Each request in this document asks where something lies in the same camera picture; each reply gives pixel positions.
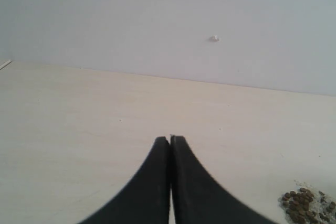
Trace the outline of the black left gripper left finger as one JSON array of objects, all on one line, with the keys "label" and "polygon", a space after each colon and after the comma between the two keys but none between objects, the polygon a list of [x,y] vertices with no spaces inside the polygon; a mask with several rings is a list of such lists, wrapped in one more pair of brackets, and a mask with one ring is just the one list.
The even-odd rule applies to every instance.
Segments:
[{"label": "black left gripper left finger", "polygon": [[169,223],[170,190],[170,144],[160,136],[128,183],[81,223]]}]

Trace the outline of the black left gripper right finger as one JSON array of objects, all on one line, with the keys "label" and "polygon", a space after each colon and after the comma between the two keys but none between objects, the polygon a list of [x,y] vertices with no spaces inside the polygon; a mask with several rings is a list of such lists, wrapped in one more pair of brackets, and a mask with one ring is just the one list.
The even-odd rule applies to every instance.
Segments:
[{"label": "black left gripper right finger", "polygon": [[273,223],[226,191],[202,166],[183,136],[170,138],[176,223]]}]

